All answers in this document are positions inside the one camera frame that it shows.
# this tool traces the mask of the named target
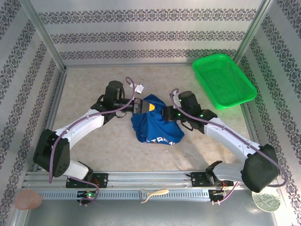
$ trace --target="blue cloth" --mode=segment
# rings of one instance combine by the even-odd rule
[[[153,94],[144,100],[155,105],[155,110],[144,114],[133,114],[131,118],[137,139],[144,143],[173,145],[179,143],[184,136],[175,121],[166,121],[162,116],[164,102]]]

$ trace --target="green basket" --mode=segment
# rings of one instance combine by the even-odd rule
[[[192,64],[196,78],[218,110],[223,110],[257,96],[256,88],[226,54],[214,54]]]

